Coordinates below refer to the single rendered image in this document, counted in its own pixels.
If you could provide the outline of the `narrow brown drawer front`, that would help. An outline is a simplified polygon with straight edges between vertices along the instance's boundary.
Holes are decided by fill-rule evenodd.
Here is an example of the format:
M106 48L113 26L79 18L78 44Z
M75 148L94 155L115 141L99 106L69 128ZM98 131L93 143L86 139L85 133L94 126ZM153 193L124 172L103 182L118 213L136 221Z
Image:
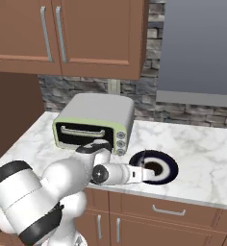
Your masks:
M107 191L94 188L86 188L85 193L88 199L88 209L98 209L103 211L109 210L109 193Z

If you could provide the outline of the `wide brown drawer front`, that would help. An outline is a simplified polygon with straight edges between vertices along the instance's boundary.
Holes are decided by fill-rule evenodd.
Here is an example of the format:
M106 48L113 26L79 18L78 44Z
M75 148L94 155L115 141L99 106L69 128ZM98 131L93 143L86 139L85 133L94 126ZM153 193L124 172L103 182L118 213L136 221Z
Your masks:
M152 210L152 205L158 209L166 209L181 212L185 209L185 216L158 213ZM120 201L121 211L129 215L143 216L145 218L173 221L179 224L189 224L203 228L214 227L220 209L206 208L187 203L173 202L162 199L141 197L138 195L122 194Z

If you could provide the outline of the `brown base cupboard door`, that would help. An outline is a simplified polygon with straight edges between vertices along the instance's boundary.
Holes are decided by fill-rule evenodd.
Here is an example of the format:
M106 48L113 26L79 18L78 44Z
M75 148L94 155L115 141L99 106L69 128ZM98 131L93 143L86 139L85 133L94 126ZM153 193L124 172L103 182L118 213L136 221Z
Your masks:
M101 215L103 238L98 238L97 215ZM75 219L78 232L85 238L88 246L111 246L109 214L105 211L86 209L84 214Z
M120 218L120 242L116 242ZM110 213L112 246L222 246L227 233Z

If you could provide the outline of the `dark glass oven door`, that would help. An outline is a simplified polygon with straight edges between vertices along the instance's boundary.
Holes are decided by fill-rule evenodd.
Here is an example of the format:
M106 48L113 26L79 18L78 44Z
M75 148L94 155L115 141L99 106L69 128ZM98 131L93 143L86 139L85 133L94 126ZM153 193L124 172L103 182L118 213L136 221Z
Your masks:
M61 126L65 126L67 129L100 132L105 131L103 137L88 137L88 136L76 136L76 135L65 135L61 132ZM93 142L95 139L105 139L114 147L114 129L108 126L101 126L98 123L91 121L79 122L74 121L72 118L59 117L53 122L53 134L56 145L60 148L76 149L80 145L85 145Z

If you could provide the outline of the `grey window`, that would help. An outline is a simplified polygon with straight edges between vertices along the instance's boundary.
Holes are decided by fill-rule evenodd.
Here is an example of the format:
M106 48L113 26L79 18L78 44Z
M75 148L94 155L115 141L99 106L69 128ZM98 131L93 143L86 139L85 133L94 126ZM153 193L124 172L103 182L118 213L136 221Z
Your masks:
M157 100L227 107L227 0L166 0Z

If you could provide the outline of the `dark blue white plate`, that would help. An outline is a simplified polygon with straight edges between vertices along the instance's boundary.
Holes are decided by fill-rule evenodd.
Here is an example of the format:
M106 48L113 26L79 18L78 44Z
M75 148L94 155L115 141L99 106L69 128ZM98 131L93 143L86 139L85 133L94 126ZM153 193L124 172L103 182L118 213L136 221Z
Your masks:
M144 150L135 153L129 160L129 164L132 166L143 167L149 161L155 161L159 163L164 171L161 175L155 175L155 181L153 183L145 183L149 185L166 185L172 182L179 173L179 167L174 158L170 155L155 150Z

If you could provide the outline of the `tall dark brown cupboard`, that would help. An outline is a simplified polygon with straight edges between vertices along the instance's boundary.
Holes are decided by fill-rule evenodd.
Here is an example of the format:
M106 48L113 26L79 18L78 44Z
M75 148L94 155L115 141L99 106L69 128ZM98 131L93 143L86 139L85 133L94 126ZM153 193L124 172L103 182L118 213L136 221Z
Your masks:
M0 158L43 113L37 75L0 72Z

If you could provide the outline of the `green and silver toaster oven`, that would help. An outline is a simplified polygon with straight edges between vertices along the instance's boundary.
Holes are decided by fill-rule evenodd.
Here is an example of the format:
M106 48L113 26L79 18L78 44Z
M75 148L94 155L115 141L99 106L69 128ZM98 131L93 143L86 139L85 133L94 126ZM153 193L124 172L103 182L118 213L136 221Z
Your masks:
M120 95L78 93L56 118L59 117L79 122L91 121L113 128L112 153L116 154L117 149L123 149L126 153L135 119L135 103L131 98ZM117 138L117 132L125 133L125 138ZM124 141L124 147L116 145L119 140Z

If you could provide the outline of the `brown wall cupboard door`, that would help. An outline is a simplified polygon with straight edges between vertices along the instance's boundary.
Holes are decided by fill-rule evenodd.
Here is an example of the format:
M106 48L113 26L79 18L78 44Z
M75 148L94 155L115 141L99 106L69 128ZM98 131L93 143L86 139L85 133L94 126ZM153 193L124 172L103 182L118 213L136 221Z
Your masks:
M47 57L41 6L54 62ZM0 0L0 72L62 74L52 0Z
M144 0L52 0L62 6L64 76L140 77Z

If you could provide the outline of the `white wall socket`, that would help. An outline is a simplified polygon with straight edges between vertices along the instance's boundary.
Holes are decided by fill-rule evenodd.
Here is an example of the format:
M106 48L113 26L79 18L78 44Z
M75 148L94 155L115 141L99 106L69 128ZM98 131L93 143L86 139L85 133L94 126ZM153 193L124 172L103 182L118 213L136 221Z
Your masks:
M108 80L108 93L109 94L120 94L120 81L116 79Z

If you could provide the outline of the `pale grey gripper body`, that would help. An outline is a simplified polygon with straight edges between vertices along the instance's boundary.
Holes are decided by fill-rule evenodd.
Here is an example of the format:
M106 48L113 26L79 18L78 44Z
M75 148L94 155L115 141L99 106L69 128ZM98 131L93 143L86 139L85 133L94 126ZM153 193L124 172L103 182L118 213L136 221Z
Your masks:
M153 183L155 181L155 172L152 169L141 169L141 180L144 183Z

